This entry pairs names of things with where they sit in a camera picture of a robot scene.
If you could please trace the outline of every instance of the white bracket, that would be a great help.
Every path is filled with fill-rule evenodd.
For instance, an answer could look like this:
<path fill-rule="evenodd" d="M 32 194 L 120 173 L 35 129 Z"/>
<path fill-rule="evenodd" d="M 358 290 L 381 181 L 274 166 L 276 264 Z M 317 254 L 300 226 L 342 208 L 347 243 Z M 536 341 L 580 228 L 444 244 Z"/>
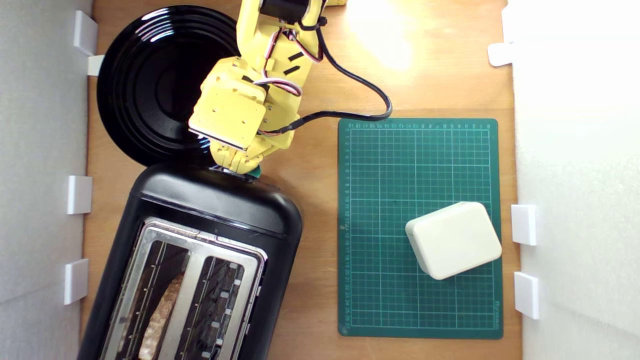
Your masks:
<path fill-rule="evenodd" d="M 67 214 L 87 214 L 91 212 L 93 178 L 89 176 L 69 176 Z"/>
<path fill-rule="evenodd" d="M 98 24 L 80 10 L 76 11 L 74 46 L 87 56 L 95 55 L 98 44 Z"/>
<path fill-rule="evenodd" d="M 89 259 L 65 265 L 65 305 L 87 296 L 89 289 Z"/>
<path fill-rule="evenodd" d="M 89 76 L 98 76 L 100 74 L 100 67 L 102 66 L 102 61 L 104 60 L 104 55 L 94 55 L 89 56 L 88 58 L 89 65 L 87 66 L 87 75 Z"/>
<path fill-rule="evenodd" d="M 511 205 L 511 236 L 513 242 L 536 246 L 536 207 Z"/>
<path fill-rule="evenodd" d="M 513 273 L 516 310 L 533 320 L 540 318 L 538 278 L 523 272 Z"/>
<path fill-rule="evenodd" d="M 513 63 L 514 46 L 513 42 L 518 33 L 518 21 L 516 9 L 513 4 L 509 4 L 502 9 L 502 41 L 490 44 L 487 47 L 489 63 L 494 67 L 499 67 Z"/>

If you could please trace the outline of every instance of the green object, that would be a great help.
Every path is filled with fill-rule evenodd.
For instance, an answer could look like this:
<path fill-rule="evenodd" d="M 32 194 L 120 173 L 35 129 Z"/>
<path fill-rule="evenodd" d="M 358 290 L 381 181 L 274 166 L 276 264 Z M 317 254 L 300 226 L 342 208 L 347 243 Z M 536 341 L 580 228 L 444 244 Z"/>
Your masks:
<path fill-rule="evenodd" d="M 246 173 L 247 175 L 253 176 L 256 179 L 259 178 L 262 175 L 262 169 L 260 168 L 260 165 L 258 165 L 257 168 L 249 171 L 248 173 Z"/>
<path fill-rule="evenodd" d="M 413 218 L 478 201 L 500 238 L 495 120 L 342 119 L 339 201 L 342 335 L 502 337 L 502 260 L 434 280 L 404 232 Z"/>

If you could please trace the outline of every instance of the white block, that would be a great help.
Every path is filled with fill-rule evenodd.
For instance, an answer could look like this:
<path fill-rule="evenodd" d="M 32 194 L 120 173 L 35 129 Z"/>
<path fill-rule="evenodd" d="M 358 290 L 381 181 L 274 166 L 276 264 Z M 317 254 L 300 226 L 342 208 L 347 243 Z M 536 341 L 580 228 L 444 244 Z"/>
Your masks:
<path fill-rule="evenodd" d="M 491 66 L 498 67 L 513 63 L 513 44 L 499 42 L 486 48 Z"/>
<path fill-rule="evenodd" d="M 516 4 L 508 4 L 502 9 L 502 39 L 505 43 L 511 43 L 518 36 L 518 13 Z"/>
<path fill-rule="evenodd" d="M 90 176 L 69 176 L 67 214 L 91 212 L 93 178 Z"/>
<path fill-rule="evenodd" d="M 470 270 L 502 255 L 486 209 L 459 202 L 407 223 L 406 231 L 422 271 L 436 280 Z"/>
<path fill-rule="evenodd" d="M 65 265 L 65 305 L 85 297 L 88 292 L 89 259 Z"/>
<path fill-rule="evenodd" d="M 89 56 L 87 59 L 89 64 L 87 66 L 86 74 L 89 76 L 98 76 L 100 74 L 100 67 L 102 66 L 104 55 Z"/>
<path fill-rule="evenodd" d="M 540 318 L 540 294 L 538 278 L 522 272 L 513 274 L 516 310 L 537 320 Z"/>
<path fill-rule="evenodd" d="M 536 246 L 536 207 L 511 205 L 511 235 L 516 243 Z"/>
<path fill-rule="evenodd" d="M 98 24 L 82 11 L 76 11 L 74 46 L 87 56 L 95 55 L 98 44 Z"/>

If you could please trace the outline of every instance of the toaster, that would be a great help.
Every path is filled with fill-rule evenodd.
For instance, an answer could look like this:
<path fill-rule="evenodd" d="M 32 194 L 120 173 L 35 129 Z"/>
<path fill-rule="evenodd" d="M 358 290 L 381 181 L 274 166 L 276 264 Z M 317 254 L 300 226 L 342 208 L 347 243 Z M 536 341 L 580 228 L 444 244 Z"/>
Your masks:
<path fill-rule="evenodd" d="M 252 177 L 164 164 L 136 180 L 78 359 L 267 356 L 302 232 Z"/>

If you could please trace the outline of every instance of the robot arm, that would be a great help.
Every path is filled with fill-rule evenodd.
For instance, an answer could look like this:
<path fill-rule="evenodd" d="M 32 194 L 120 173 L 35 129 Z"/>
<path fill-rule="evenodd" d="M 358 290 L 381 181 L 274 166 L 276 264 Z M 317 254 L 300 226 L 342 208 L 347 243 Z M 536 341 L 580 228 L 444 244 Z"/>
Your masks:
<path fill-rule="evenodd" d="M 210 139 L 211 154 L 218 165 L 239 174 L 250 172 L 265 156 L 287 149 L 294 129 L 312 120 L 297 112 L 311 66 L 326 52 L 321 47 L 321 32 L 316 31 L 324 25 L 321 14 L 325 2 L 243 0 L 237 22 L 241 57 L 225 58 L 214 66 L 202 83 L 202 94 L 189 119 L 190 131 Z M 326 55 L 344 74 L 365 81 Z M 313 119 L 387 118 L 392 108 L 388 97 L 365 82 L 385 99 L 387 111 L 383 115 L 321 111 L 312 114 Z"/>

